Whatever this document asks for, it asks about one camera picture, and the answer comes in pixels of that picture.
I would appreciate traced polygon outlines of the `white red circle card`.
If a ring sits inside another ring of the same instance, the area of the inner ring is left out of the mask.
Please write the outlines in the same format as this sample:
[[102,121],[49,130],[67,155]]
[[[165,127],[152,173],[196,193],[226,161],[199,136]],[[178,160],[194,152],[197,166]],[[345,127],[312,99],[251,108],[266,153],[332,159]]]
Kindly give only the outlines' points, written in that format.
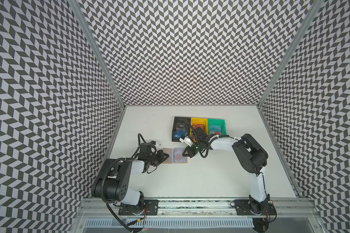
[[184,149],[183,148],[174,148],[174,162],[175,163],[185,163],[186,160],[185,160],[185,157],[183,157],[183,152],[184,152]]

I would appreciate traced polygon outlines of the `red VIP credit card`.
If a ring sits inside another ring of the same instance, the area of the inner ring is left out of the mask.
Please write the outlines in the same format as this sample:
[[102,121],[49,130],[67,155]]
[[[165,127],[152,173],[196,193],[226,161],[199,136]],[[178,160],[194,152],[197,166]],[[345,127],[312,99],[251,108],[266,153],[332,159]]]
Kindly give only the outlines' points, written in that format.
[[197,128],[200,128],[203,132],[205,132],[205,124],[200,124],[200,123],[193,123],[192,124],[192,128],[193,129],[197,129]]

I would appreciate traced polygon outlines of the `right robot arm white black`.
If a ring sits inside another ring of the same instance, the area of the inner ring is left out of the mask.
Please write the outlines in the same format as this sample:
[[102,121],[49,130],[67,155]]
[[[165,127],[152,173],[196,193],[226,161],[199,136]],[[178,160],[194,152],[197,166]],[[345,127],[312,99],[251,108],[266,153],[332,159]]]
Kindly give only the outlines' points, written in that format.
[[264,216],[267,222],[270,217],[277,217],[277,211],[265,187],[265,167],[268,153],[250,134],[240,138],[229,135],[207,135],[200,127],[192,129],[191,133],[180,136],[180,142],[187,144],[182,156],[192,158],[200,154],[207,158],[211,150],[224,150],[233,152],[241,167],[248,173],[250,194],[248,199],[234,200],[230,203],[237,215]]

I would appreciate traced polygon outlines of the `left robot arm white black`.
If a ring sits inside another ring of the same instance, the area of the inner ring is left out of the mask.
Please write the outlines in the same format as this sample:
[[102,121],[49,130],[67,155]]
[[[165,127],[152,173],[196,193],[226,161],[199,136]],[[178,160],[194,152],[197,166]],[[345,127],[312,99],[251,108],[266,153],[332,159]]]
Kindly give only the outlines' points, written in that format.
[[120,203],[120,215],[156,215],[158,201],[146,200],[141,191],[129,187],[133,174],[149,174],[151,167],[157,168],[170,157],[157,149],[156,142],[146,142],[138,134],[138,147],[129,158],[107,159],[92,185],[91,195],[111,205]]

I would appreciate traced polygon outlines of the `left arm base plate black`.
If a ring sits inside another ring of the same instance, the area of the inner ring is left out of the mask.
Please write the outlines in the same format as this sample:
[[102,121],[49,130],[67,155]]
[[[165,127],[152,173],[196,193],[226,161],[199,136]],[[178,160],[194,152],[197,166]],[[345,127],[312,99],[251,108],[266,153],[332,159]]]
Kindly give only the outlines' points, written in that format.
[[156,216],[158,212],[159,200],[144,199],[138,205],[120,204],[118,214],[120,216]]

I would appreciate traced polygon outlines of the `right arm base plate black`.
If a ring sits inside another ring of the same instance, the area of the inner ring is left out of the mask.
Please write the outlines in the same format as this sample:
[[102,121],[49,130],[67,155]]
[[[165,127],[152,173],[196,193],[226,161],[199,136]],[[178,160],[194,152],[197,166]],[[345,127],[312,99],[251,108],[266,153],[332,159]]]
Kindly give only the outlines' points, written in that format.
[[264,200],[261,203],[255,200],[234,200],[233,204],[239,216],[256,215],[268,217],[277,215],[274,203],[271,200]]

